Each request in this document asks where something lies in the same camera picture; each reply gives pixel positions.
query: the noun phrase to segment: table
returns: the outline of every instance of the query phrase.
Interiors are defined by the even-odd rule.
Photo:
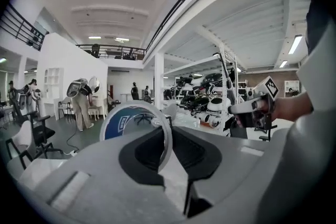
[[[12,105],[3,106],[2,109],[5,114],[4,120],[6,119],[6,116],[8,116],[8,121],[11,121],[11,117],[9,116],[9,114],[13,112],[13,106]]]

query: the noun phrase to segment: fluorescent light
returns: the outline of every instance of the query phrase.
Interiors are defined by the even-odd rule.
[[[283,68],[285,66],[285,64],[287,64],[287,61],[283,61],[280,68]]]
[[[299,43],[300,43],[301,39],[302,39],[302,36],[296,36],[295,37],[293,45],[290,48],[290,51],[289,51],[288,54],[293,54],[294,53],[294,51],[296,50],[296,48],[299,46]]]
[[[121,37],[117,37],[115,38],[116,40],[123,40],[123,41],[130,41],[128,38],[121,38]]]

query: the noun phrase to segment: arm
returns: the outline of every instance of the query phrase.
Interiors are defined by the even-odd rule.
[[[295,97],[277,99],[272,120],[283,119],[296,121],[299,117],[310,114],[311,112],[312,105],[308,94],[305,92]]]

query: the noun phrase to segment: white column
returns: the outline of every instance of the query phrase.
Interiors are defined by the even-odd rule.
[[[158,52],[155,55],[155,90],[154,90],[154,104],[158,109],[163,108],[163,71],[164,58],[163,53]]]
[[[25,85],[25,71],[26,71],[26,63],[27,63],[27,57],[21,56],[20,59],[20,65],[19,65],[19,72],[18,74],[14,75],[15,82],[14,87],[16,89],[21,89]]]

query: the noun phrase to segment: office chair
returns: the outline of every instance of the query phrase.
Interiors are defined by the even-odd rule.
[[[46,127],[46,120],[50,118],[50,115],[37,118],[37,122],[40,122],[41,125],[34,127],[33,118],[36,116],[37,112],[29,112],[27,115],[30,116],[30,125],[31,130],[33,131],[33,137],[35,144],[37,146],[37,154],[36,158],[39,157],[41,154],[44,154],[45,158],[47,159],[47,152],[59,152],[63,154],[63,151],[54,148],[52,143],[48,143],[48,139],[55,134],[55,131]]]
[[[10,157],[7,163],[7,170],[17,182],[34,190],[44,178],[66,160],[36,159],[36,145],[29,125],[29,121],[25,121],[20,131],[6,141],[6,147]],[[12,157],[9,149],[10,144],[17,153],[15,157]]]

